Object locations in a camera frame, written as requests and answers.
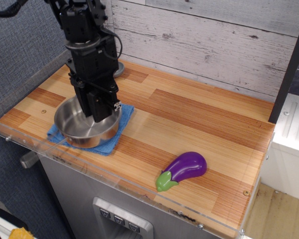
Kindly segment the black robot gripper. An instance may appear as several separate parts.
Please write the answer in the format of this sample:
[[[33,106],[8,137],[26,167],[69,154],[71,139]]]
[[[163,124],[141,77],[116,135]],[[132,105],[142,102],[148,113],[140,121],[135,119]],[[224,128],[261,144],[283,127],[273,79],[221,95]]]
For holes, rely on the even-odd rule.
[[[114,37],[95,37],[84,42],[66,41],[72,62],[70,82],[85,117],[100,122],[120,107],[118,86],[113,74],[118,70],[118,55]]]

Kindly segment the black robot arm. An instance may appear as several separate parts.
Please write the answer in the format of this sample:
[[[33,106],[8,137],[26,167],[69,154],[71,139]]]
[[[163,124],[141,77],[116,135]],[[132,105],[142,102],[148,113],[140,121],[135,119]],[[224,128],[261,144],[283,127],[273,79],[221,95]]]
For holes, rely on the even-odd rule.
[[[49,0],[71,52],[70,82],[86,117],[95,122],[120,107],[114,74],[119,69],[118,36],[104,27],[108,19],[99,0]]]

